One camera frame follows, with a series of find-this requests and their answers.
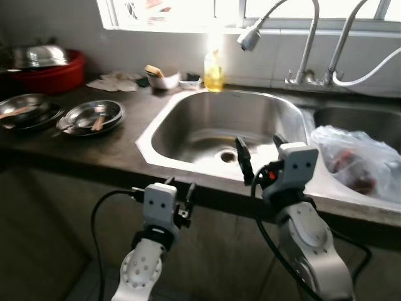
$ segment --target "plastic bag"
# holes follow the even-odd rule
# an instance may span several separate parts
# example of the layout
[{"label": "plastic bag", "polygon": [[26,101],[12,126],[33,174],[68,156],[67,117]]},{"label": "plastic bag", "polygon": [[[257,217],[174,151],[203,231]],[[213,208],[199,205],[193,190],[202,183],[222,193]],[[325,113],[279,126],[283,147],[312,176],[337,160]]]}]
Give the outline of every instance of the plastic bag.
[{"label": "plastic bag", "polygon": [[365,132],[318,127],[311,140],[319,145],[333,177],[345,186],[375,198],[401,203],[401,156]]}]

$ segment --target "dark countertop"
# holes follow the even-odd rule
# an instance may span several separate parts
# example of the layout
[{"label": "dark countertop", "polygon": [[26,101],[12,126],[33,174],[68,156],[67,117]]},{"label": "dark countertop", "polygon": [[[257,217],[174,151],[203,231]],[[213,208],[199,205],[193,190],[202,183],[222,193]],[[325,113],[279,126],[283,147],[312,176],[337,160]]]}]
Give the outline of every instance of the dark countertop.
[{"label": "dark countertop", "polygon": [[[360,102],[362,98],[365,103],[371,102],[373,105],[378,101],[377,98],[358,95],[339,97],[322,93],[262,88],[243,90],[273,93],[285,97],[296,105],[306,107],[316,104],[325,106],[328,100],[332,104],[334,100]],[[150,165],[145,162],[135,141],[170,97],[179,91],[177,88],[168,92],[156,92],[148,87],[140,88],[137,92],[105,92],[81,87],[60,96],[49,97],[49,101],[60,104],[65,110],[91,100],[116,100],[125,106],[127,116],[124,123],[115,130],[93,137],[60,135],[56,128],[32,134],[16,134],[2,128],[0,130],[0,151],[3,153],[3,158],[8,158],[8,164],[45,169],[125,189],[132,186],[145,187],[155,181],[163,181],[169,176],[175,176],[179,197],[182,198],[185,196],[188,183],[195,181],[199,187],[194,198],[199,205],[243,216],[250,216],[251,208],[257,206],[261,212],[264,212],[264,216],[268,220],[270,216],[261,202],[257,200],[255,204],[252,204],[249,199],[249,188],[237,181]],[[2,99],[10,96],[5,93],[1,94],[0,89]],[[308,103],[303,100],[305,97],[308,99]],[[392,107],[399,108],[398,100],[384,98],[380,102],[381,104],[388,102]],[[358,214],[358,212],[363,212],[360,210],[361,208],[347,210],[346,206],[338,204],[329,206],[325,204],[324,208],[323,214],[329,218],[342,216],[349,219],[365,219],[363,215]],[[379,216],[367,220],[381,222]]]}]

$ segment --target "white wall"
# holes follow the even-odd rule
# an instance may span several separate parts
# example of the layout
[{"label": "white wall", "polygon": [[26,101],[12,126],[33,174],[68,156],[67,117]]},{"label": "white wall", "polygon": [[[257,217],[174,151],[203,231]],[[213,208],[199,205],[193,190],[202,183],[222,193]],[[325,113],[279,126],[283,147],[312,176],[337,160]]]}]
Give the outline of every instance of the white wall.
[{"label": "white wall", "polygon": [[[206,34],[105,30],[95,0],[3,0],[0,18],[0,28],[12,45],[56,36],[62,46],[83,51],[91,71],[141,72],[151,63],[203,72]],[[330,61],[338,35],[339,32],[318,32],[308,68],[319,77]],[[244,53],[236,44],[237,34],[225,34],[223,52],[228,81],[284,87],[288,70],[295,72],[299,67],[306,36],[305,31],[267,31],[252,53]],[[401,34],[373,37],[354,33],[346,42],[338,69],[345,72],[344,80],[355,80],[400,46]],[[401,56],[398,56],[358,89],[379,95],[397,93],[401,90],[400,70]]]}]

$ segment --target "white bowl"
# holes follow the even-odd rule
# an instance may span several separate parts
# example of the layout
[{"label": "white bowl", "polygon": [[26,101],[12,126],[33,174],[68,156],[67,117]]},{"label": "white bowl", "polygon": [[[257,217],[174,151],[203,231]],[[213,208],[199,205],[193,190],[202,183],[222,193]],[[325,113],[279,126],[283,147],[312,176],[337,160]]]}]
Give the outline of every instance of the white bowl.
[{"label": "white bowl", "polygon": [[178,86],[179,80],[181,79],[180,72],[177,70],[163,70],[165,77],[153,77],[152,75],[146,74],[149,84],[161,90],[170,90]]}]

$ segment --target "dish soap bottle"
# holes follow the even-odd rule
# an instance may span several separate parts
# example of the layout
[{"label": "dish soap bottle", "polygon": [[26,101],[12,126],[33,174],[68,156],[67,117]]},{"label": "dish soap bottle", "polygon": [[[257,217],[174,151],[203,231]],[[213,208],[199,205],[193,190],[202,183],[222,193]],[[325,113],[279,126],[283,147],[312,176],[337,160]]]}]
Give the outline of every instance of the dish soap bottle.
[{"label": "dish soap bottle", "polygon": [[223,90],[224,75],[221,68],[219,49],[216,48],[205,56],[205,87],[212,92]]}]

